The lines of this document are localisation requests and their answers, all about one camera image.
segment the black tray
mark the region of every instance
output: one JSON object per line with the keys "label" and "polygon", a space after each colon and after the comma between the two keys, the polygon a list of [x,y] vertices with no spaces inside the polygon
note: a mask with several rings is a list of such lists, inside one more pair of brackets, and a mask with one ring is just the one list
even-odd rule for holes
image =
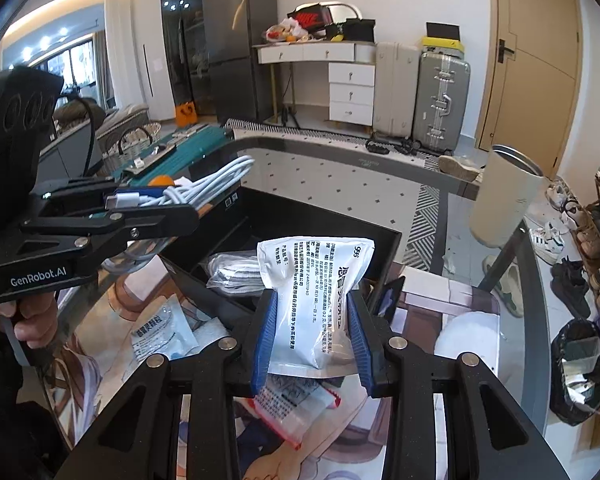
{"label": "black tray", "polygon": [[[191,236],[178,238],[160,256],[184,295],[206,314],[219,317],[230,330],[237,320],[253,313],[255,302],[253,298],[228,298],[206,288],[204,263],[212,254],[255,250],[259,241],[285,236],[369,238],[376,250],[365,278],[384,285],[401,234],[321,207],[239,187],[200,219]],[[371,312],[375,312],[381,289],[375,286],[367,301]]]}

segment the doorway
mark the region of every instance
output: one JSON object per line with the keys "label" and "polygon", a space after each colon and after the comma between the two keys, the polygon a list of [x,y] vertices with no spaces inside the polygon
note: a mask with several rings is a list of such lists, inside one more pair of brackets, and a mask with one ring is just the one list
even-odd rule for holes
{"label": "doorway", "polygon": [[479,147],[506,144],[553,178],[580,87],[578,0],[492,0],[487,88]]}

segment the suitcase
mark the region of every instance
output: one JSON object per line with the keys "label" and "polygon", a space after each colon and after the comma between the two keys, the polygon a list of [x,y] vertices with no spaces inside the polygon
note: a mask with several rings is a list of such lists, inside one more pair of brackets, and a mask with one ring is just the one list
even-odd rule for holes
{"label": "suitcase", "polygon": [[420,50],[402,43],[378,43],[373,128],[410,137],[418,85]]}
{"label": "suitcase", "polygon": [[469,92],[469,64],[457,57],[424,52],[420,75],[413,142],[435,152],[452,152],[458,145]]}

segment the black shoe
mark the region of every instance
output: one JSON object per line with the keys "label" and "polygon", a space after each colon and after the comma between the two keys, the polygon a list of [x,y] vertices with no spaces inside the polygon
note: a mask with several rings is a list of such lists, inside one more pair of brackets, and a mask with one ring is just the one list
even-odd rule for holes
{"label": "black shoe", "polygon": [[570,262],[568,258],[563,258],[562,263],[555,264],[551,271],[554,277],[551,280],[551,290],[573,317],[587,319],[591,310],[584,295],[589,290],[589,285],[582,277],[582,262]]}

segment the beige thermos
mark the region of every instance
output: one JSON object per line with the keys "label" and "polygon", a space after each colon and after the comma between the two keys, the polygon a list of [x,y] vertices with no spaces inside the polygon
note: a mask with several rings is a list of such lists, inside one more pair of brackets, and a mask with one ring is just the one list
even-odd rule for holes
{"label": "beige thermos", "polygon": [[475,239],[487,247],[502,247],[536,198],[543,178],[526,155],[494,144],[469,220]]}

